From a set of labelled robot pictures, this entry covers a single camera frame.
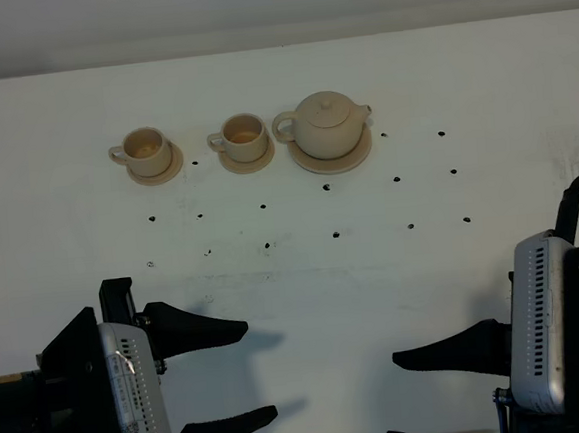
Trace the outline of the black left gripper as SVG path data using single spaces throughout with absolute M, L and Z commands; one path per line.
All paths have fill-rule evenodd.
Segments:
M 39 356 L 45 379 L 64 392 L 74 419 L 75 433 L 122 433 L 116 414 L 99 325 L 119 323 L 143 330 L 149 340 L 156 373 L 166 370 L 163 359 L 239 342 L 247 333 L 245 321 L 210 318 L 152 302 L 144 315 L 135 309 L 132 280 L 113 278 L 100 286 L 101 314 L 85 308 L 55 337 Z M 180 433 L 253 433 L 278 416 L 274 406 L 231 418 L 188 423 Z

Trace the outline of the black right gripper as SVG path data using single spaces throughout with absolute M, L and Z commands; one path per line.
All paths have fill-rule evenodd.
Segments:
M 521 408 L 510 386 L 510 325 L 486 319 L 442 341 L 393 353 L 392 362 L 413 371 L 466 371 L 509 376 L 496 390 L 500 433 L 579 433 L 579 248 L 564 255 L 564 411 L 545 414 Z

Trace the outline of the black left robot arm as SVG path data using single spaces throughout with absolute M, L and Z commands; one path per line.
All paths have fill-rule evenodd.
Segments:
M 38 355 L 35 370 L 0 376 L 0 433 L 173 433 L 162 399 L 166 360 L 236 343 L 244 321 L 152 302 L 136 310 L 130 278 L 102 282 L 85 308 Z M 189 423 L 180 433 L 252 433 L 277 416 L 265 406 Z

